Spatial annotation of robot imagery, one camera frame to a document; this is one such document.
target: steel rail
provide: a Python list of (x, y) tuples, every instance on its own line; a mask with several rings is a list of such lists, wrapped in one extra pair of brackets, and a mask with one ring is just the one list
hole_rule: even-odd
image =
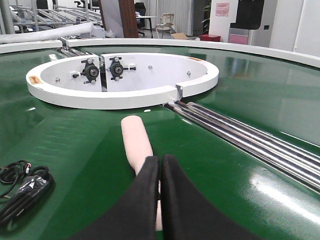
[(285, 154), (286, 156), (290, 156), (297, 161), (302, 161), (304, 164), (308, 165), (311, 169), (318, 172), (320, 175), (320, 159), (310, 153), (306, 152), (301, 148), (298, 148), (292, 144), (289, 144), (279, 138), (269, 135), (266, 132), (260, 131), (256, 128), (248, 126), (242, 122), (239, 122), (235, 119), (223, 116), (217, 112), (214, 112), (210, 109), (207, 109), (197, 103), (188, 102), (185, 107), (190, 109), (196, 113), (199, 113), (207, 118), (212, 118), (219, 121), (223, 125), (227, 125), (230, 128), (239, 131), (250, 138), (253, 138), (262, 144), (269, 146), (271, 148), (276, 149), (277, 151)]
[[(169, 104), (166, 104), (165, 106), (175, 113), (225, 139), (234, 146), (253, 155), (259, 160), (267, 163), (268, 165), (276, 167), (281, 172), (286, 173), (300, 183), (305, 184), (312, 190), (320, 193), (320, 173), (317, 169), (310, 167), (314, 163), (306, 164), (305, 161), (298, 160), (297, 157), (287, 155), (286, 151), (281, 151), (278, 147), (265, 144), (265, 139), (258, 139), (257, 137), (253, 138), (252, 133), (246, 132), (246, 128), (248, 127), (247, 125), (243, 124), (244, 129), (239, 131), (239, 125), (236, 127), (230, 122), (228, 122), (228, 124), (225, 123), (226, 117), (222, 120), (217, 120), (217, 118), (200, 114), (194, 109), (188, 109), (186, 104), (180, 101), (178, 101), (174, 106)], [(261, 131), (260, 133), (271, 137), (267, 133), (263, 133)]]

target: cylindrical rod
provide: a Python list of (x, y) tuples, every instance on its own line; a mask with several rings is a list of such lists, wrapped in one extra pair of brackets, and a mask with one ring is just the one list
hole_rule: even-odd
[(0, 0), (0, 11), (2, 13), (2, 20), (6, 34), (14, 34), (15, 27), (14, 22), (12, 20), (9, 1), (8, 0)]
[(227, 140), (236, 147), (266, 162), (267, 164), (289, 174), (289, 176), (294, 177), (311, 189), (320, 192), (319, 171), (316, 168), (311, 168), (310, 164), (305, 164), (302, 160), (298, 161), (278, 149), (252, 138), (249, 133), (238, 131), (235, 127), (231, 127), (230, 125), (214, 118), (203, 116), (193, 110), (187, 109), (186, 104), (181, 102), (178, 103), (182, 106), (170, 106), (167, 104), (166, 107)]

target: white wall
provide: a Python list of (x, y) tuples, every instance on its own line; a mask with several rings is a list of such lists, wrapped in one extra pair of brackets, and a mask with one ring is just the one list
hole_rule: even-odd
[(303, 2), (304, 0), (278, 1), (270, 48), (294, 50)]
[(320, 57), (320, 0), (304, 0), (293, 51)]
[(271, 48), (320, 57), (320, 0), (279, 0)]

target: pink sign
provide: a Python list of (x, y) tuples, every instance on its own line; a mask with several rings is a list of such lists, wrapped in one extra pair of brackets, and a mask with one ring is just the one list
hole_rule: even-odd
[(228, 17), (229, 16), (229, 3), (220, 2), (216, 4), (215, 15), (217, 17)]

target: table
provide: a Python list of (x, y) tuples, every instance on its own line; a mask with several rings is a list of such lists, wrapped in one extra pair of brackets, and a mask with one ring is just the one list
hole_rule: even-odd
[(149, 19), (149, 24), (150, 24), (150, 33), (151, 33), (151, 38), (154, 38), (154, 35), (152, 33), (152, 23), (151, 23), (151, 19), (155, 19), (157, 18), (156, 16), (136, 16), (136, 19)]

